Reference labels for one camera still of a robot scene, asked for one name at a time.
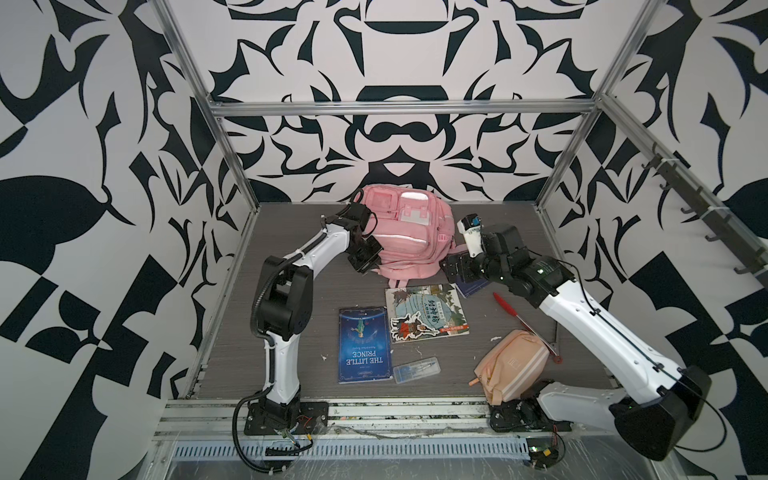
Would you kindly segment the illustrated comic book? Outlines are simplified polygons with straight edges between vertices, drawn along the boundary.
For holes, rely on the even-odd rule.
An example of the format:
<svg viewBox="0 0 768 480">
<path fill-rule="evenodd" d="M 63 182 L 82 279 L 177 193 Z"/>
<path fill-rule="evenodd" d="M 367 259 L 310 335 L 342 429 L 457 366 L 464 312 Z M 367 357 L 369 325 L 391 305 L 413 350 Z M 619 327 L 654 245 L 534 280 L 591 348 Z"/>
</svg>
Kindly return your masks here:
<svg viewBox="0 0 768 480">
<path fill-rule="evenodd" d="M 454 285 L 390 288 L 385 291 L 391 341 L 395 344 L 469 333 L 470 327 Z"/>
</svg>

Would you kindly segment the red pen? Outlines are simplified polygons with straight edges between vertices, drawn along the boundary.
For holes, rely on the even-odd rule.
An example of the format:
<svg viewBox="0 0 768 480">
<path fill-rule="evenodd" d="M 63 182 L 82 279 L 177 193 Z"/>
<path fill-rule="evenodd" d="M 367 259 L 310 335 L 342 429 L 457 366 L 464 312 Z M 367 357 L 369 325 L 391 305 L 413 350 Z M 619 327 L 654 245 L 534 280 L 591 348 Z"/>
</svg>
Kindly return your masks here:
<svg viewBox="0 0 768 480">
<path fill-rule="evenodd" d="M 558 327 L 555 327 L 555 341 L 549 342 L 547 341 L 542 335 L 540 335 L 528 322 L 526 322 L 523 317 L 517 312 L 517 310 L 510 305 L 499 293 L 494 292 L 493 298 L 496 301 L 496 303 L 510 316 L 514 317 L 516 320 L 518 320 L 521 325 L 531 334 L 533 334 L 536 338 L 539 340 L 542 340 L 547 347 L 550 356 L 552 357 L 552 360 L 555 364 L 562 364 L 563 358 L 560 355 L 558 351 L 558 342 L 556 341 L 558 339 L 559 330 Z"/>
</svg>

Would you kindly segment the pink school backpack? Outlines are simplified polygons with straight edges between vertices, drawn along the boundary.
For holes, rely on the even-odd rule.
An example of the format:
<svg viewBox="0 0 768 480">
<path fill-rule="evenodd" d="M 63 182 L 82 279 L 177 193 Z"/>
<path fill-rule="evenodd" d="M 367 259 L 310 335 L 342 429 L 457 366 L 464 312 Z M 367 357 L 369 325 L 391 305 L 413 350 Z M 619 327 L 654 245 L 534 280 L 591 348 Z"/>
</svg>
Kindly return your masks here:
<svg viewBox="0 0 768 480">
<path fill-rule="evenodd" d="M 375 271 L 391 288 L 431 278 L 444 258 L 467 251 L 454 238 L 450 205 L 432 192 L 375 184 L 359 189 L 351 200 L 363 204 L 373 216 L 374 225 L 365 232 L 382 247 Z"/>
</svg>

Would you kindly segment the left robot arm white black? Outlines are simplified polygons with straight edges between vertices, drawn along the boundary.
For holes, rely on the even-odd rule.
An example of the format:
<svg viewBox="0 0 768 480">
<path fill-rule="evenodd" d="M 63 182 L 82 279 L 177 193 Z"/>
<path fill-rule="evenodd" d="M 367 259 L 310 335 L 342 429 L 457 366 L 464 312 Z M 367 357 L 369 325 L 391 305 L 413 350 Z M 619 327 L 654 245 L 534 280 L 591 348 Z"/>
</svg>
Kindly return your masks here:
<svg viewBox="0 0 768 480">
<path fill-rule="evenodd" d="M 249 323 L 264 341 L 268 402 L 287 407 L 300 398 L 299 340 L 312 317 L 314 280 L 342 254 L 361 274 L 377 267 L 383 250 L 373 234 L 377 223 L 367 206 L 349 203 L 323 216 L 319 231 L 296 250 L 264 261 Z"/>
</svg>

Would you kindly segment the aluminium frame crossbar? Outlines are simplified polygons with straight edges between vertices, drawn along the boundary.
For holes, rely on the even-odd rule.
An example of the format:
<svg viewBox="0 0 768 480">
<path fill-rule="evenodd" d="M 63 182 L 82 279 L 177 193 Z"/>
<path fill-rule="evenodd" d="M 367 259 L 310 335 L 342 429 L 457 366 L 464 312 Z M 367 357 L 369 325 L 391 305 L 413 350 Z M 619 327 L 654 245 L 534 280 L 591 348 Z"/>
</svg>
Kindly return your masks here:
<svg viewBox="0 0 768 480">
<path fill-rule="evenodd" d="M 590 99 L 209 103 L 211 113 L 222 118 L 303 115 L 584 113 L 591 111 L 594 107 L 595 102 Z"/>
</svg>

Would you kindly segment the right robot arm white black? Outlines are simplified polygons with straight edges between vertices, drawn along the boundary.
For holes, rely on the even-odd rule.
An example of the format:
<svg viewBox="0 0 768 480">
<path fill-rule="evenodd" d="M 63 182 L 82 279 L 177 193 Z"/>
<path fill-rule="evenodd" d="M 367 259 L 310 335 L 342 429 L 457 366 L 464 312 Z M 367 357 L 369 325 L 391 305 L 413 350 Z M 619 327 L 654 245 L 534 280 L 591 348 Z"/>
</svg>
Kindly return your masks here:
<svg viewBox="0 0 768 480">
<path fill-rule="evenodd" d="M 530 251 L 516 227 L 485 227 L 471 214 L 457 229 L 464 243 L 443 261 L 449 279 L 506 287 L 564 327 L 619 383 L 615 389 L 543 386 L 533 397 L 550 420 L 615 433 L 654 461 L 678 447 L 706 404 L 708 374 L 683 368 L 644 342 L 587 292 L 574 265 Z"/>
</svg>

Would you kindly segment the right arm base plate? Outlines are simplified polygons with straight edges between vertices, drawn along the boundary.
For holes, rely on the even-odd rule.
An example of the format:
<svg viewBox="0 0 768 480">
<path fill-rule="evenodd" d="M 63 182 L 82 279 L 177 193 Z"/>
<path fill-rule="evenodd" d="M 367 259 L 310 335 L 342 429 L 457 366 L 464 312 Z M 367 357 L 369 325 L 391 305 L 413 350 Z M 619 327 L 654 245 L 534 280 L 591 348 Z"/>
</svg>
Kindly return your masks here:
<svg viewBox="0 0 768 480">
<path fill-rule="evenodd" d="M 489 425 L 497 433 L 570 432 L 568 421 L 550 419 L 535 400 L 518 399 L 489 406 Z"/>
</svg>

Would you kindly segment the small circuit board front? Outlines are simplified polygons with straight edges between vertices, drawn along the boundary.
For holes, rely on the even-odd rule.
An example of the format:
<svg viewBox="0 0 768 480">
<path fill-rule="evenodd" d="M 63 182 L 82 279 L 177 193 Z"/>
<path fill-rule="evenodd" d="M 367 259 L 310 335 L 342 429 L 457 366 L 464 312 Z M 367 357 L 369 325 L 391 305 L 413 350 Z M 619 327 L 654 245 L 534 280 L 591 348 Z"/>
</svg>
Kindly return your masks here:
<svg viewBox="0 0 768 480">
<path fill-rule="evenodd" d="M 524 464 L 535 470 L 549 470 L 566 456 L 566 443 L 558 435 L 528 438 L 526 443 L 528 459 Z"/>
</svg>

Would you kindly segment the peach pink pencil case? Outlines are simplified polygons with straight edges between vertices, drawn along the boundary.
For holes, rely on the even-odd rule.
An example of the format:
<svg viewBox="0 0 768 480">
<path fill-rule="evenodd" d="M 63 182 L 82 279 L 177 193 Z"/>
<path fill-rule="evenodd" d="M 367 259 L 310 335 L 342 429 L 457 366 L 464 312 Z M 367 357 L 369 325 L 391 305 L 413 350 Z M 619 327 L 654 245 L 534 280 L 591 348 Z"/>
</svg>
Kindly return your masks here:
<svg viewBox="0 0 768 480">
<path fill-rule="evenodd" d="M 534 334 L 514 330 L 478 363 L 469 386 L 481 385 L 491 406 L 518 400 L 540 378 L 550 351 Z"/>
</svg>

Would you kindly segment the dark navy notebook yellow label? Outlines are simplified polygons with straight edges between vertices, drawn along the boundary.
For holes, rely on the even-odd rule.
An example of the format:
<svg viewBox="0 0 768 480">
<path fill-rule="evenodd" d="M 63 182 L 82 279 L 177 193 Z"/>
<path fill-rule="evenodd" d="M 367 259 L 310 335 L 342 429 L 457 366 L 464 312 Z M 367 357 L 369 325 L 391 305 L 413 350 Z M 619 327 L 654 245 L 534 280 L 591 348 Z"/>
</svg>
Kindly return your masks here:
<svg viewBox="0 0 768 480">
<path fill-rule="evenodd" d="M 469 298 L 470 296 L 478 293 L 485 287 L 487 287 L 490 284 L 489 281 L 484 279 L 479 279 L 471 282 L 465 282 L 462 280 L 456 280 L 453 285 L 458 290 L 458 292 L 461 294 L 464 298 Z"/>
</svg>

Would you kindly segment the clear plastic ruler case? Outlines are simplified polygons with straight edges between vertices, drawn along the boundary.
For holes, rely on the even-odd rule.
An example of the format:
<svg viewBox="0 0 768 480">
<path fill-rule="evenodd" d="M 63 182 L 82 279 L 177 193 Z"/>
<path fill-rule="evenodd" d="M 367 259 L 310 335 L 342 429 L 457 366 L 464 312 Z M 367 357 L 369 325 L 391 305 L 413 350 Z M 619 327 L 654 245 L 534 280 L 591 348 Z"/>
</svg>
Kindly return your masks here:
<svg viewBox="0 0 768 480">
<path fill-rule="evenodd" d="M 438 359 L 430 357 L 396 366 L 393 369 L 393 376 L 397 384 L 404 384 L 436 376 L 440 372 Z"/>
</svg>

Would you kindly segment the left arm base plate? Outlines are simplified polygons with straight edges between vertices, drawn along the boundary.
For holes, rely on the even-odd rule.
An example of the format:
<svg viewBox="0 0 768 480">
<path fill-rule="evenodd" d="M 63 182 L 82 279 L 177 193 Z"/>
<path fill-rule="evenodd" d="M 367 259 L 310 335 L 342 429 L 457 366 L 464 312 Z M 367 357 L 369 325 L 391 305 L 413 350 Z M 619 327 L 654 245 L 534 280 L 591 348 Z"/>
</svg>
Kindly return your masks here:
<svg viewBox="0 0 768 480">
<path fill-rule="evenodd" d="M 295 400 L 278 404 L 261 399 L 248 405 L 243 433 L 246 436 L 265 436 L 288 431 L 291 434 L 315 434 L 327 426 L 328 402 Z"/>
</svg>

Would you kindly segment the blue Little Prince book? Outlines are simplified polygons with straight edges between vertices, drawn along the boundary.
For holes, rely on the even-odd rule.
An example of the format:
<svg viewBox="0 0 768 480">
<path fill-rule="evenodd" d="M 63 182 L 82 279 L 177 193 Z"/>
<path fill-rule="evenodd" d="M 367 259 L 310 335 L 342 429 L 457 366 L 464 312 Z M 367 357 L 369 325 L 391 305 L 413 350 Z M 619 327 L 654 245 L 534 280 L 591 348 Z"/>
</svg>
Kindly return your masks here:
<svg viewBox="0 0 768 480">
<path fill-rule="evenodd" d="M 338 382 L 390 380 L 390 327 L 385 307 L 339 310 Z"/>
</svg>

